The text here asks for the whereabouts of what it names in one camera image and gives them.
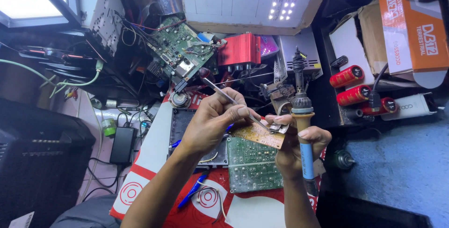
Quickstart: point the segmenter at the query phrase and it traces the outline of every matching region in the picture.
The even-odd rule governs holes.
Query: hand
[[[261,120],[261,116],[246,106],[242,94],[232,88],[222,90],[239,105],[233,106],[218,93],[203,99],[176,150],[201,154],[202,157],[218,145],[231,124],[248,117],[250,113]]]
[[[316,126],[308,127],[298,133],[296,120],[291,115],[268,115],[265,120],[272,124],[290,125],[282,144],[281,150],[276,154],[276,166],[284,179],[302,178],[301,151],[298,135],[312,143],[313,161],[318,159],[323,149],[329,144],[332,135],[327,130]]]

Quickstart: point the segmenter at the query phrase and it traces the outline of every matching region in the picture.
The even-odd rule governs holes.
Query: power supply unit
[[[304,69],[305,76],[311,76],[313,80],[323,75],[317,45],[313,37],[312,29],[302,29],[295,36],[273,36],[279,47],[278,62],[280,70],[286,69],[293,72],[292,61],[296,47],[307,55]]]

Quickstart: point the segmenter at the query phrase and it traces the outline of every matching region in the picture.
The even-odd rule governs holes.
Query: power adapter
[[[129,163],[131,159],[132,147],[134,146],[135,140],[135,128],[117,127],[109,162],[113,164]]]

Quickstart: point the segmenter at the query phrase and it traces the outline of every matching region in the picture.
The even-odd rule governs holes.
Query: red electrolytic capacitor
[[[351,82],[360,80],[364,77],[363,70],[360,66],[352,65],[338,74],[330,77],[330,85],[334,88],[344,87]]]
[[[361,103],[368,100],[371,88],[367,85],[360,85],[337,94],[337,102],[340,106]]]
[[[387,113],[394,113],[397,111],[396,102],[389,98],[385,97],[380,99],[381,106],[379,108],[371,108],[369,107],[369,103],[362,103],[359,105],[359,108],[362,110],[363,115],[382,115]]]

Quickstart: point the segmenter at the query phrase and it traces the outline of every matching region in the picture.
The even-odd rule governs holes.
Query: connector
[[[368,96],[368,99],[369,99],[369,107],[370,108],[379,108],[381,106],[380,95],[379,95],[379,93],[377,93],[377,91],[372,90]]]
[[[95,69],[99,72],[103,69],[103,61],[97,60],[97,64],[95,65]]]

